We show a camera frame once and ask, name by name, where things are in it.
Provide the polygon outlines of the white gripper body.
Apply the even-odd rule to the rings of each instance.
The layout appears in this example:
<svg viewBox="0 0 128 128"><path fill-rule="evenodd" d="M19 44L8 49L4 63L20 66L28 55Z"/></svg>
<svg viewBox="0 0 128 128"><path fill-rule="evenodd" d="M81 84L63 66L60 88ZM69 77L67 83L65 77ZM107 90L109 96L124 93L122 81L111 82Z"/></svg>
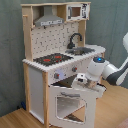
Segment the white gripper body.
<svg viewBox="0 0 128 128"><path fill-rule="evenodd" d="M78 73L72 82L72 87L79 90L92 90L98 93L98 98L103 96L107 88L97 81L89 80L85 73Z"/></svg>

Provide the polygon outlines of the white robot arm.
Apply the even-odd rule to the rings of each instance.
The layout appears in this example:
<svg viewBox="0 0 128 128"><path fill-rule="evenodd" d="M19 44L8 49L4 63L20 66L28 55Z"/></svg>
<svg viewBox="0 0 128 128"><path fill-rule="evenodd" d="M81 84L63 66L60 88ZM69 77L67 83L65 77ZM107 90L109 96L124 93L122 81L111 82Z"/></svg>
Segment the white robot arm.
<svg viewBox="0 0 128 128"><path fill-rule="evenodd" d="M106 88L98 83L103 77L110 85L120 85L128 74L128 58L120 68L116 68L109 61L102 57L94 57L89 63L85 73L78 73L72 82L71 87L84 90L91 89L103 95Z"/></svg>

